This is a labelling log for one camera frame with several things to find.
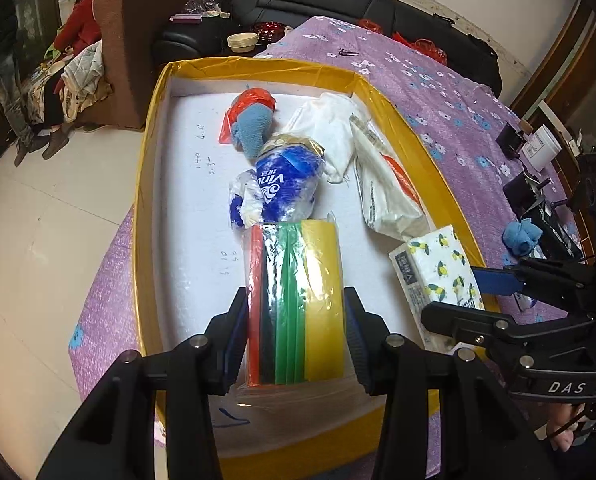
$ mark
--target blue pen mark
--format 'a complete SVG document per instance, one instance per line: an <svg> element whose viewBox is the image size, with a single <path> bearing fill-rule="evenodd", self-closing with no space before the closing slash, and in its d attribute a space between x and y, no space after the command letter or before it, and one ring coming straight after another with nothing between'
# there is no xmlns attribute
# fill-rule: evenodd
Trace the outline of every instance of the blue pen mark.
<svg viewBox="0 0 596 480"><path fill-rule="evenodd" d="M235 426L245 426L246 424L251 424L251 421L248 418L238 418L237 416L233 416L224 408L218 408L222 415L228 416L233 422L228 424L213 424L214 428L234 428Z"/></svg>

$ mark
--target metal screw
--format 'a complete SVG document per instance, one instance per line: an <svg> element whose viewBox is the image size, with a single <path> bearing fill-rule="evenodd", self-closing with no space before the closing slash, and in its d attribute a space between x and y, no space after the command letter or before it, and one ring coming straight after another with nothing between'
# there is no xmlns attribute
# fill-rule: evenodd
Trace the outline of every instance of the metal screw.
<svg viewBox="0 0 596 480"><path fill-rule="evenodd" d="M535 361L530 355L523 355L520 357L520 366L523 366L524 368L533 368L534 363Z"/></svg>
<svg viewBox="0 0 596 480"><path fill-rule="evenodd" d="M458 350L458 357L465 363L468 363L476 358L476 353L471 348L460 348Z"/></svg>
<svg viewBox="0 0 596 480"><path fill-rule="evenodd" d="M391 348L398 348L405 343L405 338L399 334L389 334L384 340Z"/></svg>
<svg viewBox="0 0 596 480"><path fill-rule="evenodd" d="M209 343L209 339L204 334L196 334L194 336L191 336L191 339L189 339L189 344L193 348L202 348L207 343Z"/></svg>
<svg viewBox="0 0 596 480"><path fill-rule="evenodd" d="M120 359L120 361L122 361L123 363L130 363L131 361L136 359L136 357L139 356L140 352L137 350L125 350L118 356L118 359Z"/></svg>

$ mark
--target person in red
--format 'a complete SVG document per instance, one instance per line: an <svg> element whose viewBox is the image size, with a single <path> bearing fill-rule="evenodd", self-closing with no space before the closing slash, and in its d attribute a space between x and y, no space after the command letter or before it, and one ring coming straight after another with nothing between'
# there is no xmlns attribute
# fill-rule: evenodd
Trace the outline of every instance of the person in red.
<svg viewBox="0 0 596 480"><path fill-rule="evenodd" d="M73 47L73 55L78 56L101 38L100 27L94 19L93 0L76 0L72 13L54 40L54 48L64 52ZM64 115L59 92L64 86L60 78L63 70L56 72L44 85L44 124L51 129L49 146L43 152L44 159L54 156L69 142L67 133L61 128Z"/></svg>

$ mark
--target brown armchair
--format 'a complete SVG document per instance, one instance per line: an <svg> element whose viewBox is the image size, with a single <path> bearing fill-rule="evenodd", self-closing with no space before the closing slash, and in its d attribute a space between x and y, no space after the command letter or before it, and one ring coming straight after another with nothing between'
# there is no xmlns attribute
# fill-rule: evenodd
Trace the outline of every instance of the brown armchair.
<svg viewBox="0 0 596 480"><path fill-rule="evenodd" d="M188 0L93 0L94 17L102 32L105 78L113 93L83 110L78 124L144 126L158 72L151 43Z"/></svg>

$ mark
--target white container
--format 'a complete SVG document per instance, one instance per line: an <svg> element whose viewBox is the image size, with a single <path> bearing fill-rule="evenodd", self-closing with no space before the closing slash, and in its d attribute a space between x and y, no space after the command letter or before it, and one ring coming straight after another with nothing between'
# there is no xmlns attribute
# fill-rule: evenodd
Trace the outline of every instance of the white container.
<svg viewBox="0 0 596 480"><path fill-rule="evenodd" d="M535 133L528 136L522 152L533 168L540 172L556 158L561 149L562 146L551 131L546 126L540 126Z"/></svg>

